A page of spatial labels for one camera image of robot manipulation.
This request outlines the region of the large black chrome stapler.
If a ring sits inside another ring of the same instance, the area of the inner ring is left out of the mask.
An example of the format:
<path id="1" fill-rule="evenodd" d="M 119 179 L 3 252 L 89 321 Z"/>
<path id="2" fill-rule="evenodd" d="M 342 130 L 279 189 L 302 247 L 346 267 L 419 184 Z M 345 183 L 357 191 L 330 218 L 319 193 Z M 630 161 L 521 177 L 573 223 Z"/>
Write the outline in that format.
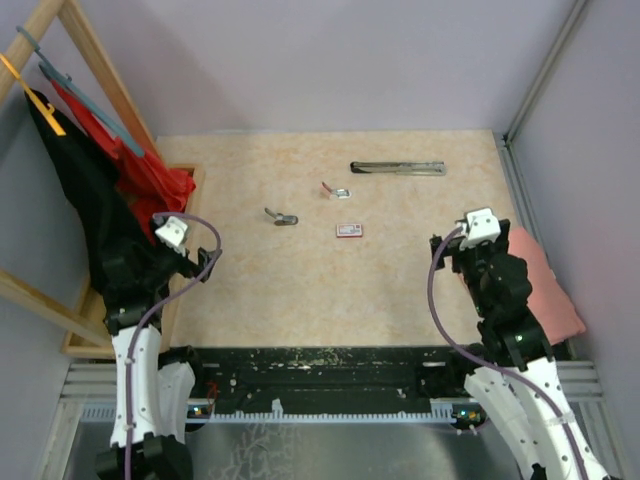
<path id="1" fill-rule="evenodd" d="M 351 162 L 349 168 L 354 174 L 444 176 L 447 173 L 443 162 Z"/>

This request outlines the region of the red white staple box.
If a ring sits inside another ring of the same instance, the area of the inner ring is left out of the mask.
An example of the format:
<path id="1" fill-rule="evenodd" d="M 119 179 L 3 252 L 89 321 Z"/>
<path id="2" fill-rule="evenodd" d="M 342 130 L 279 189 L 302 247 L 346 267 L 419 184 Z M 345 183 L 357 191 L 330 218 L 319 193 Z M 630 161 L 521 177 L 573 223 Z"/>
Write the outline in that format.
<path id="1" fill-rule="evenodd" d="M 361 238 L 363 226 L 359 223 L 343 223 L 336 225 L 337 238 Z"/>

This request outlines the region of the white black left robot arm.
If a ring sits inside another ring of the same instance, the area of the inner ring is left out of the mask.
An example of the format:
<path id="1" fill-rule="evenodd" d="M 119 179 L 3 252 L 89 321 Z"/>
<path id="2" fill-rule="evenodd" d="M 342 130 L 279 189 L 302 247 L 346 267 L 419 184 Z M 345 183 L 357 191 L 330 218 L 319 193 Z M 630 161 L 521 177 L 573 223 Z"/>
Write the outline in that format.
<path id="1" fill-rule="evenodd" d="M 221 248 L 189 252 L 160 246 L 150 253 L 130 241 L 104 251 L 105 324 L 116 361 L 116 412 L 107 450 L 95 460 L 101 479 L 191 479 L 187 403 L 208 384 L 195 349 L 163 350 L 163 308 L 177 298 L 174 275 L 206 282 Z"/>

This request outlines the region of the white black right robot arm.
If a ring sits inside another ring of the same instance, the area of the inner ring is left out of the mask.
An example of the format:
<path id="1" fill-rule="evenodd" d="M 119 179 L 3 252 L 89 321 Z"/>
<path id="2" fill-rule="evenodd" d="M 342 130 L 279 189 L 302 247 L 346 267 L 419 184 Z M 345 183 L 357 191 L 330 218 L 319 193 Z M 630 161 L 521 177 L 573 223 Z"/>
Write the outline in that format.
<path id="1" fill-rule="evenodd" d="M 465 213 L 446 237 L 430 240 L 427 302 L 441 336 L 464 360 L 446 372 L 448 387 L 488 414 L 525 479 L 608 479 L 559 380 L 551 344 L 529 307 L 526 261 L 509 253 L 510 222 L 489 208 Z M 435 306 L 434 277 L 450 262 L 479 317 L 474 354 L 448 334 Z"/>

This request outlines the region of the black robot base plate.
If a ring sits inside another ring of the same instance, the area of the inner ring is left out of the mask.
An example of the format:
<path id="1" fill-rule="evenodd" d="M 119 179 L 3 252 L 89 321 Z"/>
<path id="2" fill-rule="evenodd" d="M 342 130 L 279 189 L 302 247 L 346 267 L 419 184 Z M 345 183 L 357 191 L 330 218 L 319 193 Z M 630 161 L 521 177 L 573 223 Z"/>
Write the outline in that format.
<path id="1" fill-rule="evenodd" d="M 470 363 L 443 346 L 194 348 L 201 381 L 191 393 L 216 414 L 485 414 L 463 387 Z"/>

